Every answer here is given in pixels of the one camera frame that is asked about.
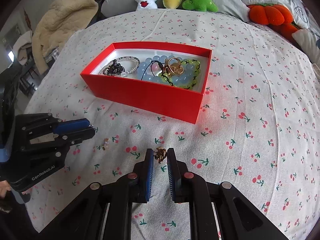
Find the person's left hand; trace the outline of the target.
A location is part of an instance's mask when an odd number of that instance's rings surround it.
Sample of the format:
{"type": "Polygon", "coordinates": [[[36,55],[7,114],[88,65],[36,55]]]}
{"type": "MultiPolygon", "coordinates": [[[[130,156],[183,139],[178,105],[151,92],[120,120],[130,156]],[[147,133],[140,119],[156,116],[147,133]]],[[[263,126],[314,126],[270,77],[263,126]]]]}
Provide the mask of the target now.
{"type": "Polygon", "coordinates": [[[0,181],[0,198],[2,199],[5,198],[7,192],[10,190],[11,190],[11,187],[6,180],[0,181]]]}

